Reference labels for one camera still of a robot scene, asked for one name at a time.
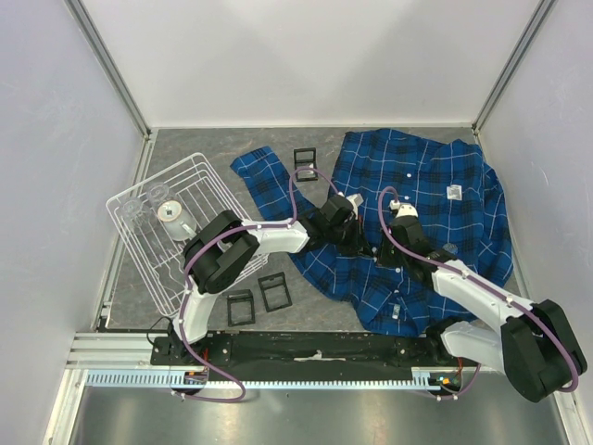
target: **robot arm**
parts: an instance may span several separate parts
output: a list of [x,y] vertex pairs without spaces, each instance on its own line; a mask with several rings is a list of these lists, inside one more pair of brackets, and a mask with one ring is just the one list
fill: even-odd
[[434,337],[446,353],[504,373],[515,389],[530,401],[540,401],[561,389],[572,380],[568,363],[549,336],[517,309],[521,306],[560,341],[579,375],[587,370],[585,356],[558,304],[550,300],[534,303],[494,285],[446,250],[431,248],[418,213],[410,204],[392,201],[389,207],[395,215],[388,227],[391,236],[405,249],[433,262],[420,261],[393,249],[386,236],[379,262],[405,267],[410,278],[456,301],[488,326],[483,328],[451,319],[433,326],[427,335]]
[[[254,255],[274,252],[297,253],[315,250],[326,243],[337,245],[345,255],[372,256],[358,215],[360,195],[330,197],[320,209],[299,216],[296,221],[253,222],[241,220],[226,210],[214,218],[185,246],[185,267],[195,254],[215,237],[243,225],[256,227],[223,239],[210,248],[191,267],[191,295],[183,311],[187,341],[195,343],[208,331],[208,318],[217,296],[231,286]],[[180,314],[174,321],[180,337]]]

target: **cup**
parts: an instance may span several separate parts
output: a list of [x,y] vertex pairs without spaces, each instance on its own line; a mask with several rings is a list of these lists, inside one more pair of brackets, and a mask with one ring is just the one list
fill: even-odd
[[121,218],[130,232],[146,235],[157,225],[155,213],[138,197],[129,197],[121,204]]
[[171,201],[172,199],[179,201],[175,194],[170,191],[169,186],[165,183],[151,184],[146,192],[146,197],[155,211],[157,211],[160,205],[164,202]]
[[196,236],[196,219],[176,199],[163,202],[158,207],[157,217],[173,241]]

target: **white mug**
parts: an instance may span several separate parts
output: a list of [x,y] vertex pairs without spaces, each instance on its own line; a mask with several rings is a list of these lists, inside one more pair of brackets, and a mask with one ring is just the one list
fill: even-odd
[[174,199],[163,202],[157,210],[158,220],[173,241],[184,241],[196,236],[197,221]]

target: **gray tabletop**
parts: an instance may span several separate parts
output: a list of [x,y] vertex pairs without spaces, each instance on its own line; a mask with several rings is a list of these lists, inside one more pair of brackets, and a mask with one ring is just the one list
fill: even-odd
[[[288,170],[293,168],[293,150],[301,147],[317,148],[318,168],[331,174],[347,131],[350,128],[275,128],[275,129],[199,129],[161,130],[148,175],[160,172],[178,160],[196,152],[203,153],[210,164],[233,191],[247,213],[260,219],[246,186],[230,168],[239,155],[261,146],[271,146]],[[401,128],[405,133],[428,137],[440,142],[461,139],[473,143],[469,128]],[[328,185],[322,181],[299,183],[300,190],[314,204],[321,205],[327,196]],[[266,312],[257,279],[264,275],[284,272],[293,306]],[[241,326],[245,330],[306,330],[306,331],[362,331],[350,303],[331,301],[315,289],[298,272],[286,254],[273,254],[268,264],[235,286],[251,289],[255,297],[256,323]],[[518,293],[514,278],[507,288]],[[137,272],[131,257],[124,255],[117,283],[112,293],[109,328],[147,328],[160,316],[155,303]],[[237,307],[241,316],[245,308]],[[228,329],[226,300],[218,299],[208,321],[210,329]]]

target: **black plastic frame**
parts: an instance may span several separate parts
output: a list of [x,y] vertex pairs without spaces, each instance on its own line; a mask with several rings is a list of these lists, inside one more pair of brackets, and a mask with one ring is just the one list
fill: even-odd
[[[222,294],[226,297],[226,313],[227,313],[227,324],[229,327],[233,326],[244,326],[246,324],[254,324],[256,322],[256,307],[255,300],[253,299],[253,292],[249,289],[234,290],[231,292],[225,292]],[[233,305],[235,303],[248,302],[251,306],[251,318],[243,322],[233,321]]]
[[[277,278],[281,278],[282,281],[275,285],[267,285],[266,284],[266,283],[271,282]],[[274,274],[268,275],[268,276],[262,276],[261,278],[258,279],[258,284],[259,284],[259,289],[261,290],[261,296],[263,297],[263,304],[266,307],[266,312],[278,311],[280,309],[288,308],[289,306],[293,305],[293,301],[290,298],[290,292],[288,292],[288,286],[286,285],[286,275],[284,275],[284,272],[274,273]],[[266,299],[266,291],[268,291],[270,289],[274,289],[276,287],[284,288],[287,302],[285,304],[282,304],[280,306],[276,306],[275,308],[272,308],[272,307],[270,307],[268,299]]]
[[[308,152],[311,153],[310,158],[297,159],[297,154],[308,153]],[[293,152],[293,159],[295,160],[295,170],[299,167],[309,167],[311,164],[313,164],[313,168],[317,169],[317,148],[315,148],[314,146],[312,146],[311,148],[295,148],[295,150]],[[308,181],[317,181],[319,179],[317,172],[312,172],[312,173],[313,173],[313,175],[308,176],[308,177],[299,177],[299,175],[297,173],[295,180],[298,183],[305,183]]]

